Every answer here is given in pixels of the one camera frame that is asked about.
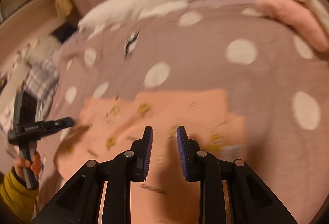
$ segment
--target yellow sleeve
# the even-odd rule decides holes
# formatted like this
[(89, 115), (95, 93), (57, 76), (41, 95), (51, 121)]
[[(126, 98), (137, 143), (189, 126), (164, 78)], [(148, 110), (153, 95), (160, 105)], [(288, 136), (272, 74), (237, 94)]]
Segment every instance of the yellow sleeve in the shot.
[(5, 175), (0, 185), (0, 195), (4, 203), (21, 223), (31, 223), (37, 194), (38, 189), (28, 190), (13, 171)]

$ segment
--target plaid cloth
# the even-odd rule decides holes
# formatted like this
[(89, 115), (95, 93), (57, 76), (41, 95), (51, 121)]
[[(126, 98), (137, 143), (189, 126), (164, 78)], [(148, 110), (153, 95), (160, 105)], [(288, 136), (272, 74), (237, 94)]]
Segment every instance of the plaid cloth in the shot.
[(25, 91), (38, 101), (53, 94), (59, 80), (58, 71), (48, 59), (35, 63), (26, 78)]

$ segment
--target black cuff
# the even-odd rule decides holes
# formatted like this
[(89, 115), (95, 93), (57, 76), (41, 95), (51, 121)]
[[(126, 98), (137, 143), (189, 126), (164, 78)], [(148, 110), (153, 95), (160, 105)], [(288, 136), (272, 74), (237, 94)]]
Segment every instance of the black cuff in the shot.
[(14, 168), (14, 167), (12, 168), (12, 173), (13, 173), (14, 177), (16, 178), (16, 180), (17, 180), (19, 183), (21, 183), (23, 187), (26, 188), (26, 182), (25, 182), (23, 179), (21, 179), (21, 178), (16, 174), (16, 171), (15, 171), (15, 168)]

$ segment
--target pink plush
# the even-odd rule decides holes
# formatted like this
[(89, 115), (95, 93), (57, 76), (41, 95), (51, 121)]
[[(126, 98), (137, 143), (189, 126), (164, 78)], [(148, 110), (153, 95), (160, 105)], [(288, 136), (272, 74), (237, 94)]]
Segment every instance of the pink plush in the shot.
[(256, 9), (295, 29), (315, 50), (329, 49), (328, 37), (313, 13), (294, 0), (258, 0)]

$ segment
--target bed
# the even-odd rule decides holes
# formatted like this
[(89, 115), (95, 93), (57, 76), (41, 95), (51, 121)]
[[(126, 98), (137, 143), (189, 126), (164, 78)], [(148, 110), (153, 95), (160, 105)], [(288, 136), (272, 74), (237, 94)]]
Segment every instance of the bed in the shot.
[[(85, 15), (103, 0), (74, 1)], [(112, 24), (94, 35), (74, 34), (53, 57), (60, 82), (48, 119), (71, 116), (78, 120), (86, 99), (102, 85), (101, 98), (119, 96), (130, 101), (145, 89), (225, 89), (229, 111), (245, 117), (248, 164), (298, 223), (310, 223), (329, 193), (324, 120), (328, 115), (327, 56), (301, 42), (292, 28), (255, 13), (256, 1), (195, 1), (166, 15)], [(320, 1), (328, 7), (326, 0)], [(136, 36), (127, 58), (127, 41)], [(158, 79), (148, 81), (152, 69), (156, 77), (167, 74), (160, 84)], [(63, 167), (65, 162), (55, 159), (53, 164), (58, 149), (68, 141), (59, 133), (38, 145), (44, 162), (39, 210), (83, 160), (95, 158), (86, 154), (69, 172)], [(189, 197), (184, 195), (182, 203)], [(166, 220), (163, 216), (152, 221), (189, 223), (170, 214), (177, 204), (166, 205), (162, 212)], [(138, 210), (132, 206), (134, 222)]]

